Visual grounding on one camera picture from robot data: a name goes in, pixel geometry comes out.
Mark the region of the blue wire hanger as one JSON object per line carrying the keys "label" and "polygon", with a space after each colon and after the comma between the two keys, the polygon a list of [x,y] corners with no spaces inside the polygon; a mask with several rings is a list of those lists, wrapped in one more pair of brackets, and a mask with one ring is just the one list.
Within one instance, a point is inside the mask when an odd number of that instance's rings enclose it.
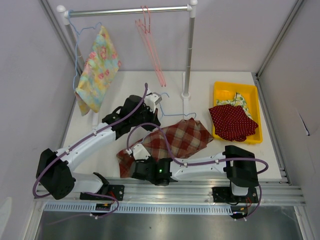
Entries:
{"label": "blue wire hanger", "polygon": [[78,30],[77,27],[74,25],[72,22],[72,13],[75,11],[70,9],[66,10],[64,13],[64,18],[66,19],[66,30],[69,35],[70,40],[72,41],[72,44],[74,45],[74,58],[75,58],[75,63],[74,63],[74,68],[75,68],[75,75],[72,80],[72,88],[74,92],[76,91],[76,80],[79,79],[83,73],[84,67],[85,67],[85,60],[83,58],[82,52],[79,48],[79,41],[80,41],[80,36],[83,33],[83,31],[86,30],[97,30],[99,27],[102,26],[101,22],[97,22],[94,26],[87,26],[82,28],[81,30]]}
{"label": "blue wire hanger", "polygon": [[[168,98],[170,98],[170,95],[167,93],[167,92],[162,92],[160,93],[160,96],[163,96],[163,95],[166,95]],[[174,114],[167,114],[165,113],[163,107],[162,107],[162,104],[159,103],[158,104],[159,107],[160,107],[160,111],[161,111],[161,117],[160,117],[160,120],[163,118],[163,117],[178,117],[178,116],[182,116],[182,117],[189,117],[191,115],[194,115],[194,117],[196,118],[197,117],[197,113],[196,112],[191,112],[191,113],[174,113]],[[144,142],[144,140],[146,139],[148,135],[146,135],[145,137],[142,138],[142,140],[140,142],[138,142],[139,144],[142,144]]]}

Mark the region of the red plaid cloth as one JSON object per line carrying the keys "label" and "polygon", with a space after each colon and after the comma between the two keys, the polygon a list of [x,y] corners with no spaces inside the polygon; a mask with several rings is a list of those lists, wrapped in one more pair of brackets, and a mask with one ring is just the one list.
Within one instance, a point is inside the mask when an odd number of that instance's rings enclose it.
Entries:
{"label": "red plaid cloth", "polygon": [[[199,120],[190,118],[176,124],[164,127],[163,132],[168,140],[174,157],[187,159],[207,147],[214,138]],[[142,145],[156,160],[168,158],[166,142],[160,130],[156,130],[146,137]]]}

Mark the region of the floral pastel skirt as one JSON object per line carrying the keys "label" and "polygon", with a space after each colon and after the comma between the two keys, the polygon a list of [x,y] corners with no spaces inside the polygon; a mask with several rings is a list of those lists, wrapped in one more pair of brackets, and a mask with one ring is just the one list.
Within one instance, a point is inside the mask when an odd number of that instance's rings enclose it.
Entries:
{"label": "floral pastel skirt", "polygon": [[100,111],[106,92],[121,65],[107,29],[101,26],[74,91],[82,116],[89,111]]}

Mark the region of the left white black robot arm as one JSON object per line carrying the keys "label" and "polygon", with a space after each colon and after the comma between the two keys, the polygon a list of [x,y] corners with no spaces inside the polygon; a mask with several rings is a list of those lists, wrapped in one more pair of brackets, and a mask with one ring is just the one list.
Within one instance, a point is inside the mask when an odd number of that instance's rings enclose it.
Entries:
{"label": "left white black robot arm", "polygon": [[91,132],[79,141],[56,151],[44,150],[39,159],[33,194],[36,198],[37,186],[42,185],[46,196],[56,200],[65,198],[70,193],[91,193],[97,200],[108,196],[108,181],[99,173],[76,173],[75,169],[90,155],[100,148],[111,144],[132,128],[146,123],[145,129],[152,131],[160,126],[157,104],[162,97],[149,93],[145,97],[130,95],[122,106],[106,115]]}

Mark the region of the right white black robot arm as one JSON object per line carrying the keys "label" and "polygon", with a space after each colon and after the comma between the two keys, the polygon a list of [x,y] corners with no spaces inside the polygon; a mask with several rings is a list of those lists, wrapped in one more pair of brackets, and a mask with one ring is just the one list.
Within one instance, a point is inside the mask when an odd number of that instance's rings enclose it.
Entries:
{"label": "right white black robot arm", "polygon": [[225,146],[223,152],[215,155],[194,159],[166,157],[156,160],[141,144],[137,149],[133,149],[134,162],[129,177],[155,186],[225,177],[230,181],[229,198],[239,202],[246,197],[249,188],[259,185],[255,155],[234,145]]}

